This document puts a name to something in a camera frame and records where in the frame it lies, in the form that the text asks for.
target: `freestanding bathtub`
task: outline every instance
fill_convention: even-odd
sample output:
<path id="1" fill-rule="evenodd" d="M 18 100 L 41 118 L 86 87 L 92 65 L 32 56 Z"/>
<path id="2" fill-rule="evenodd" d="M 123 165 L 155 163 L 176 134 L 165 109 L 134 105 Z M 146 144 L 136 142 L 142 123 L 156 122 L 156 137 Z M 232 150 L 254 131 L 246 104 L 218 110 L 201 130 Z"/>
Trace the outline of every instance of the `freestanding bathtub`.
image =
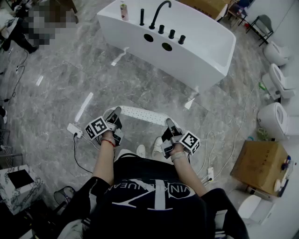
<path id="1" fill-rule="evenodd" d="M 126 0 L 128 21 L 121 18 L 121 1 L 112 2 L 97 14 L 105 40 L 201 93 L 227 75 L 235 36 L 215 20 L 174 0 L 171 8 L 168 4 L 161 8 L 155 29 L 151 30 L 149 26 L 162 2 Z M 144 8 L 144 26 L 139 25 L 141 8 Z M 161 24 L 165 26 L 163 34 L 158 33 Z M 171 29 L 175 30 L 173 39 L 168 37 Z M 181 35 L 186 36 L 183 45 L 178 43 Z M 163 43 L 171 48 L 165 49 Z"/>

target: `shoe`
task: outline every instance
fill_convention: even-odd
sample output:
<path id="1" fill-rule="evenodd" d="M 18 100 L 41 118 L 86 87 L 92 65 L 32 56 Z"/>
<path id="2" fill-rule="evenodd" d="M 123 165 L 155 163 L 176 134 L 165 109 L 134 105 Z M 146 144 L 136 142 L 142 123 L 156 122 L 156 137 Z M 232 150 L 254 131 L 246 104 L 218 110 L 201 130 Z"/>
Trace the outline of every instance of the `shoe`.
<path id="1" fill-rule="evenodd" d="M 161 144 L 163 144 L 162 138 L 161 137 L 156 138 L 155 143 L 154 143 L 154 149 L 151 154 L 152 158 L 154 158 L 155 152 L 162 153 Z"/>
<path id="2" fill-rule="evenodd" d="M 138 148 L 136 150 L 136 154 L 139 157 L 145 158 L 145 146 L 143 144 L 138 146 Z"/>
<path id="3" fill-rule="evenodd" d="M 5 115 L 3 117 L 4 124 L 7 123 L 7 110 L 5 110 Z"/>
<path id="4" fill-rule="evenodd" d="M 36 50 L 38 49 L 38 47 L 32 47 L 32 50 L 31 51 L 28 51 L 29 54 L 33 53 L 33 52 L 36 52 Z"/>

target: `grey marble floor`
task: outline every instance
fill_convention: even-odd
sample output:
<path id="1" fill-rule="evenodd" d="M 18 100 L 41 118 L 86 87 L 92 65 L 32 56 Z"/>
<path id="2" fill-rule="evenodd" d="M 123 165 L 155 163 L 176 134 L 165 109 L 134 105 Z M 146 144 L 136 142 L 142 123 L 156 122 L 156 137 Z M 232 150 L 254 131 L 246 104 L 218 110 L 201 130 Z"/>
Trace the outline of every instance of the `grey marble floor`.
<path id="1" fill-rule="evenodd" d="M 179 82 L 172 76 L 143 60 L 126 54 L 116 66 L 111 62 L 121 51 L 105 43 L 96 13 L 110 0 L 76 0 L 79 23 L 75 37 L 57 50 L 39 49 L 29 55 L 24 74 L 9 103 L 6 127 L 11 130 L 10 144 L 14 151 L 24 154 L 24 163 L 31 165 L 45 182 L 44 199 L 51 207 L 53 192 L 70 185 L 78 190 L 90 174 L 79 168 L 73 155 L 73 136 L 66 128 L 73 123 L 84 129 L 92 119 L 101 116 L 112 106 L 128 105 L 170 115 L 182 128 L 197 134 L 202 142 L 191 165 L 196 172 L 205 158 L 206 136 L 216 134 L 216 144 L 210 165 L 217 174 L 230 157 L 238 132 L 246 100 L 255 83 L 264 74 L 269 63 L 264 58 L 257 37 L 245 34 L 243 26 L 232 29 L 237 38 L 233 59 L 227 77 L 202 94 Z M 229 27 L 224 20 L 222 24 Z M 17 45 L 11 55 L 0 54 L 0 97 L 12 94 L 20 73 L 15 68 L 26 57 Z M 36 82 L 43 76 L 39 86 Z M 94 96 L 78 123 L 75 116 L 87 95 Z M 185 103 L 194 98 L 190 109 Z M 230 191 L 238 185 L 230 171 L 248 136 L 256 136 L 256 114 L 267 104 L 263 91 L 256 87 L 247 103 L 243 126 L 235 140 L 235 149 L 229 163 L 209 189 L 222 187 Z M 144 144 L 147 155 L 156 137 L 165 128 L 133 118 L 121 117 L 125 139 L 120 148 L 135 151 Z M 207 158 L 214 143 L 213 134 L 207 143 Z M 92 170 L 97 150 L 84 139 L 77 141 L 76 156 L 79 163 Z M 206 176 L 207 162 L 200 178 Z"/>

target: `bathtub drain hole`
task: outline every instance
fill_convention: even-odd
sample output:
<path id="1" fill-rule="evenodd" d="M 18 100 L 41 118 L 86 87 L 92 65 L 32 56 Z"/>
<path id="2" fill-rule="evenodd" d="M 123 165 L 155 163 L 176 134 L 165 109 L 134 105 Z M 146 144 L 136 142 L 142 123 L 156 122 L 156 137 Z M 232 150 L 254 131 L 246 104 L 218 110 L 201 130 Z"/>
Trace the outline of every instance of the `bathtub drain hole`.
<path id="1" fill-rule="evenodd" d="M 154 38 L 149 34 L 144 34 L 144 39 L 147 40 L 148 42 L 154 41 Z"/>
<path id="2" fill-rule="evenodd" d="M 168 43 L 162 43 L 162 47 L 166 50 L 166 51 L 172 51 L 172 47 L 170 44 Z"/>

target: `pink bottle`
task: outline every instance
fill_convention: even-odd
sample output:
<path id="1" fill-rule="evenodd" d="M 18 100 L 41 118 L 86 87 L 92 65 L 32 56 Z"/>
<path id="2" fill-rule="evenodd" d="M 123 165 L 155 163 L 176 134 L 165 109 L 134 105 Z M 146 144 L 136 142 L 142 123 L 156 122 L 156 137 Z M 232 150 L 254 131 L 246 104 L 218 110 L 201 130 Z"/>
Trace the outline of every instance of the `pink bottle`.
<path id="1" fill-rule="evenodd" d="M 129 20 L 128 8 L 127 8 L 127 5 L 125 4 L 124 1 L 121 1 L 121 18 L 124 21 L 128 21 Z"/>

